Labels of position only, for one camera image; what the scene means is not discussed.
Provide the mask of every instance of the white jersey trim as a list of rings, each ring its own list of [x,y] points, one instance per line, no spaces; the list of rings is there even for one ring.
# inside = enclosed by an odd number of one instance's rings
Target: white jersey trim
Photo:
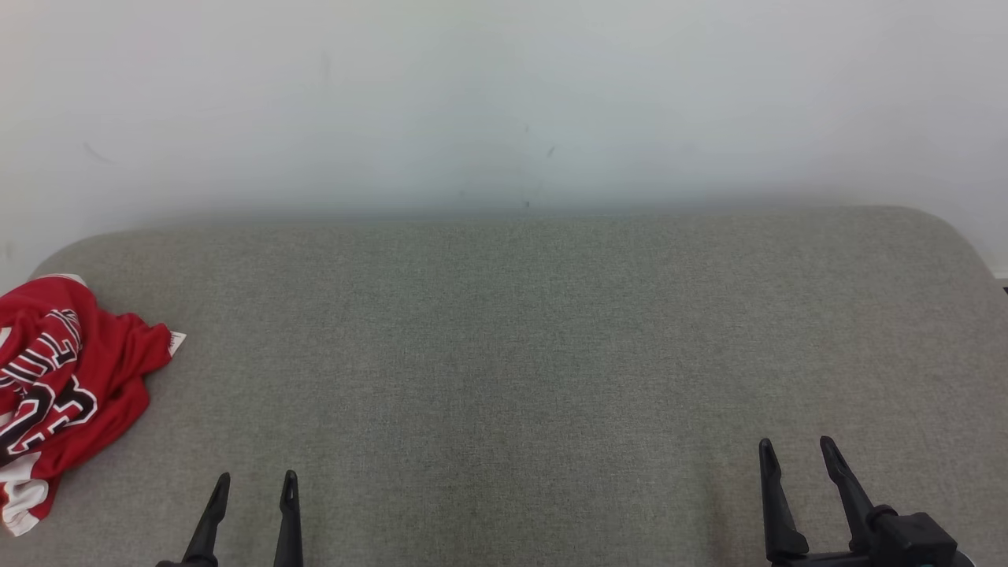
[[[7,497],[3,506],[3,524],[15,537],[27,533],[38,524],[31,508],[45,501],[49,483],[31,477],[31,469],[42,454],[38,451],[18,457],[0,468],[0,484]]]
[[[84,278],[76,273],[46,273],[45,275],[40,275],[38,279],[41,279],[42,277],[62,277],[65,279],[73,279],[85,288],[88,287],[88,285],[84,281]]]

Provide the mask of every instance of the fabric texture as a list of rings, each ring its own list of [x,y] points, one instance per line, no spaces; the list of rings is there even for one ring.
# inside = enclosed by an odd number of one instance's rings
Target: fabric texture
[[[98,308],[76,275],[0,297],[0,504],[21,536],[51,509],[60,475],[119,438],[147,408],[143,374],[171,334]]]
[[[1008,557],[1008,296],[899,208],[183,227],[43,263],[184,329],[151,405],[5,566],[177,561],[218,475],[222,566],[764,565],[758,443],[846,549],[818,454]]]

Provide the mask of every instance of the gray fabric surface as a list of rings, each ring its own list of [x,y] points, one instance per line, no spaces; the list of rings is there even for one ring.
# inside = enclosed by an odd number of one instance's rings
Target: gray fabric surface
[[[225,470],[221,564],[269,565],[287,468],[309,566],[764,565],[764,436],[846,547],[824,434],[1008,557],[1008,297],[921,213],[180,228],[39,272],[188,339],[4,566],[177,560]]]

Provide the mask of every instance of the white wall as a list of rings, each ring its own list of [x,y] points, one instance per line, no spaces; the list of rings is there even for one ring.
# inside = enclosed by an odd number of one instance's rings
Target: white wall
[[[996,0],[4,0],[0,292],[202,212],[909,205],[1008,272]]]

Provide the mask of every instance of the wall stain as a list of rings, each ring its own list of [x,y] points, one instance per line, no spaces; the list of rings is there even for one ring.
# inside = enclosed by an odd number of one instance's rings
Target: wall stain
[[[91,144],[88,143],[88,142],[84,142],[84,152],[88,155],[88,157],[92,161],[94,161],[96,163],[101,163],[103,165],[115,165],[116,164],[115,161],[113,161],[113,160],[109,159],[108,157],[102,155],[101,153],[98,153],[97,151],[95,151],[95,148],[91,147]]]

